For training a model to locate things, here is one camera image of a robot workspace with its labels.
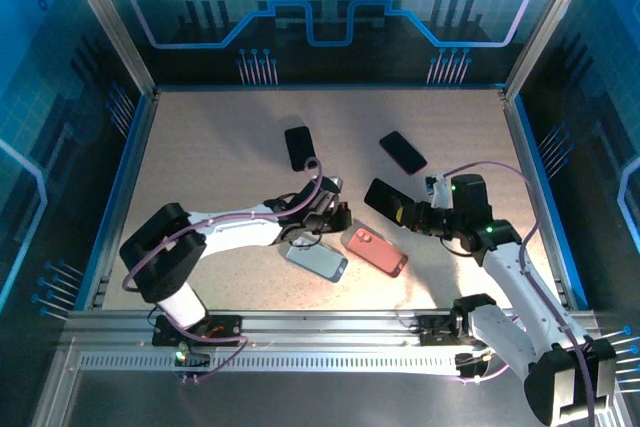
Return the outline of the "red phone case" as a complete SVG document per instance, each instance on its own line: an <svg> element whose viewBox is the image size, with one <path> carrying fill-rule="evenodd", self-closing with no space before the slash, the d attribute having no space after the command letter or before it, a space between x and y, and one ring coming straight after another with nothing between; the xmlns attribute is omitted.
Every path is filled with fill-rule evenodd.
<svg viewBox="0 0 640 427"><path fill-rule="evenodd" d="M390 278L397 278L409 261L406 253L367 227L349 229L341 244L350 258Z"/></svg>

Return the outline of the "aluminium side rail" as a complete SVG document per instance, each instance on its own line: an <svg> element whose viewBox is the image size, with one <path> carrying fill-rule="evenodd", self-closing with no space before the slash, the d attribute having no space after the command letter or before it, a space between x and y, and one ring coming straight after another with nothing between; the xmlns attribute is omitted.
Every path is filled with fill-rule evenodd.
<svg viewBox="0 0 640 427"><path fill-rule="evenodd" d="M91 310L103 275L110 277L157 111L157 98L157 94L142 96L136 107L129 135L76 297L74 311Z"/></svg>
<svg viewBox="0 0 640 427"><path fill-rule="evenodd" d="M525 126L514 101L508 100L506 96L503 96L501 102L520 170L530 183L528 196L535 210L536 219L539 222L537 233L534 237L540 240L548 267L543 269L542 261L540 260L536 260L535 265L541 274L549 271L549 275L552 278L550 289L559 296L561 304L570 310L576 310L578 305L570 285L565 259L554 229L553 220L545 202L544 191L538 177L533 151L526 136Z"/></svg>

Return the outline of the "thin aluminium cross rail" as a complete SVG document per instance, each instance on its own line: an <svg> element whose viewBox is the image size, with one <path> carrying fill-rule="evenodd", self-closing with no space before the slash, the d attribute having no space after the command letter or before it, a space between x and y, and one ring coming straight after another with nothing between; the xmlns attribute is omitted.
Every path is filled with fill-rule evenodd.
<svg viewBox="0 0 640 427"><path fill-rule="evenodd" d="M294 91L499 91L505 85L497 84L285 84L277 86L240 86L240 85L160 85L159 93L195 93L195 92L294 92Z"/></svg>

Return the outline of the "wide aluminium mounting rail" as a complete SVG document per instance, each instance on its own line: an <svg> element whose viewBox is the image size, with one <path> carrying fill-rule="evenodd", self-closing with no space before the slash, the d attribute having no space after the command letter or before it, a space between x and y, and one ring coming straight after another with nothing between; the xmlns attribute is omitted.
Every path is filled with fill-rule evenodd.
<svg viewBox="0 0 640 427"><path fill-rule="evenodd" d="M447 309L395 311L239 311L241 333L259 349L303 347L417 346L421 318L441 320ZM158 311L73 312L60 337L62 345L85 349L147 347L157 330Z"/></svg>

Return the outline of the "steel sheet plate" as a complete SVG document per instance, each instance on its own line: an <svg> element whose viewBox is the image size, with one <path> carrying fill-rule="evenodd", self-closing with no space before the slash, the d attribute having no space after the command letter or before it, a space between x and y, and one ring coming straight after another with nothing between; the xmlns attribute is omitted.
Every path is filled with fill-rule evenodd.
<svg viewBox="0 0 640 427"><path fill-rule="evenodd" d="M64 427L540 427L517 378L415 374L83 372Z"/></svg>

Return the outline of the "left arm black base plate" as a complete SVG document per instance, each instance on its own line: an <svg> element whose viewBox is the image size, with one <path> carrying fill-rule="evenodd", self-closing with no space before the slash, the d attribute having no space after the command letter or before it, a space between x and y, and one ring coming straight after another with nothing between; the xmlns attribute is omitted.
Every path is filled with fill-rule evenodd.
<svg viewBox="0 0 640 427"><path fill-rule="evenodd" d="M180 343L188 346L236 347L242 334L242 317L239 315L206 315L191 327L184 328L183 334L162 314L155 321L152 345L155 347L177 347Z"/></svg>

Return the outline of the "blue-grey phone case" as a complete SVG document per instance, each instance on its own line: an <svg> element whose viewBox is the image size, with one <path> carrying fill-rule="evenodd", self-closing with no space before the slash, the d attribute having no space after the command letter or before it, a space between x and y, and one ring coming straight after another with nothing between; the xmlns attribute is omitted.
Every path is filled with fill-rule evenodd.
<svg viewBox="0 0 640 427"><path fill-rule="evenodd" d="M348 259L339 251L310 237L295 240L285 259L331 283L339 282L348 266Z"/></svg>

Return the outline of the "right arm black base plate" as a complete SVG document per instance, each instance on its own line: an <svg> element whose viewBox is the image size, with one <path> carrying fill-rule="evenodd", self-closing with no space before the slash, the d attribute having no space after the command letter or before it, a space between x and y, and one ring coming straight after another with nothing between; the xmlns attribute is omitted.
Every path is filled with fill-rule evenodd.
<svg viewBox="0 0 640 427"><path fill-rule="evenodd" d="M455 311L447 315L420 315L415 326L422 346L486 346L471 334L468 318Z"/></svg>

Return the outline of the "black smartphone with pink rim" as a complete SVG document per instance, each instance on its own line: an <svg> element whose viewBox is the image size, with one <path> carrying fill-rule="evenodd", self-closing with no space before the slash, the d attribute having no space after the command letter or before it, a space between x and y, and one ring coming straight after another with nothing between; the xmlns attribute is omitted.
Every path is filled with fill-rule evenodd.
<svg viewBox="0 0 640 427"><path fill-rule="evenodd" d="M382 137L379 145L407 175L414 175L428 165L427 159L399 131Z"/></svg>

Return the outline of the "aluminium frame post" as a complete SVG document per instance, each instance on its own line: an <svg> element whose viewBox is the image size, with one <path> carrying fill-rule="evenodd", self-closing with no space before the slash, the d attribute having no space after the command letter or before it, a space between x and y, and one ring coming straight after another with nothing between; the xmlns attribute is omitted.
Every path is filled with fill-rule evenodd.
<svg viewBox="0 0 640 427"><path fill-rule="evenodd" d="M519 94L573 0L549 0L529 40L524 45L504 87L504 100Z"/></svg>
<svg viewBox="0 0 640 427"><path fill-rule="evenodd" d="M139 91L149 97L156 84L112 0L86 0Z"/></svg>

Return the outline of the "black smartphone with blue rim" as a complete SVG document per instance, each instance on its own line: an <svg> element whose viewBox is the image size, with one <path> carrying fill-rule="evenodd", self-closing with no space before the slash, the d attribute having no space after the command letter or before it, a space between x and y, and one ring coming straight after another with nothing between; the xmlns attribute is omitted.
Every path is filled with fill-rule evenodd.
<svg viewBox="0 0 640 427"><path fill-rule="evenodd" d="M306 126L287 129L284 132L285 143L289 154L291 168L294 172L302 172L306 162L316 157L311 132Z"/></svg>

